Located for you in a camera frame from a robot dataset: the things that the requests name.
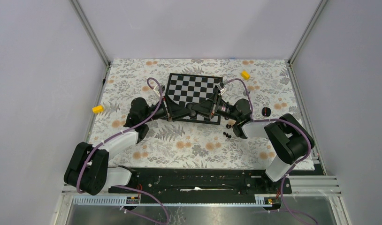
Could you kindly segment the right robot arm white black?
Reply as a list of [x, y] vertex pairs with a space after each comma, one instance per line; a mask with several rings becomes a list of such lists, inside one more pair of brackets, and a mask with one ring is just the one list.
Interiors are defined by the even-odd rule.
[[231, 126], [236, 137], [267, 138], [273, 146], [276, 156], [265, 170], [261, 187], [267, 193], [275, 192], [284, 178], [294, 166], [310, 155], [314, 146], [312, 137], [287, 113], [280, 118], [252, 119], [250, 101], [240, 99], [234, 105], [225, 102], [216, 93], [198, 104], [188, 104], [190, 116], [201, 115], [211, 118], [220, 115], [235, 121]]

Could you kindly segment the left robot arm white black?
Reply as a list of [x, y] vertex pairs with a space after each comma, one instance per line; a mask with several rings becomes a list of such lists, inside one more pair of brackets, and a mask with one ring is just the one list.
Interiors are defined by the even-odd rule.
[[123, 166], [109, 168], [108, 162], [116, 155], [141, 142], [149, 131], [147, 122], [167, 119], [175, 121], [183, 117], [195, 117], [193, 103], [181, 106], [169, 97], [161, 97], [157, 104], [148, 105], [138, 97], [132, 100], [124, 129], [97, 145], [80, 142], [74, 150], [64, 173], [64, 183], [76, 188], [79, 193], [97, 195], [120, 185], [127, 193], [136, 190], [138, 181], [130, 169]]

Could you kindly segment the black earbud charging case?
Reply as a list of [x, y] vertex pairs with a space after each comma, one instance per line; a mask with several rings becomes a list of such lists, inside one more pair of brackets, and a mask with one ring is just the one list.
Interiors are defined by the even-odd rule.
[[270, 117], [271, 109], [269, 107], [263, 107], [262, 110], [261, 110], [261, 114], [264, 117]]

